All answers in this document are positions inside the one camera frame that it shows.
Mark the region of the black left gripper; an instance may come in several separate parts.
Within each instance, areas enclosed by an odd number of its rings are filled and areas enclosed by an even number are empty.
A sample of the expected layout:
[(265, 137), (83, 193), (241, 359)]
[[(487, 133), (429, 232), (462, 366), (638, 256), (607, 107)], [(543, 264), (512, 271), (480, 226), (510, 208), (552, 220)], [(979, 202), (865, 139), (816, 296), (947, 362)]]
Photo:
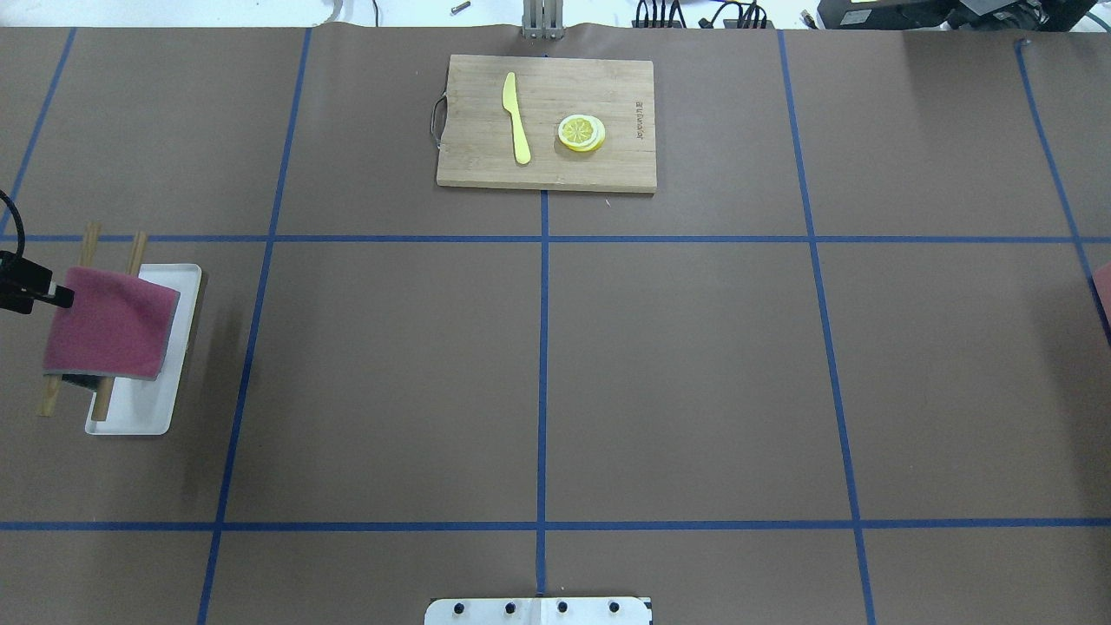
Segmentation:
[(50, 269), (12, 252), (1, 252), (1, 308), (4, 310), (29, 315), (37, 301), (62, 309), (73, 305), (72, 290), (57, 285)]

